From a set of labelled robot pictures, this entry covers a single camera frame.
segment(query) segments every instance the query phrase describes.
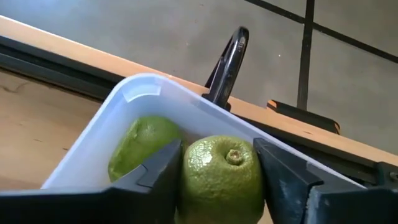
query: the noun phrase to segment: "wooden table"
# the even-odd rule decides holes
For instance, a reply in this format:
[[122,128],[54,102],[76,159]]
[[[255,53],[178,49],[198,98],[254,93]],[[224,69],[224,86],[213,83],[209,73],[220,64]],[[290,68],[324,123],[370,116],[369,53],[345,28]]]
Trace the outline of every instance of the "wooden table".
[[[0,16],[0,35],[123,77],[153,72],[195,93],[200,85]],[[232,113],[372,161],[398,156],[230,97]],[[100,104],[0,70],[0,190],[37,189],[67,153]],[[266,212],[264,222],[270,223]]]

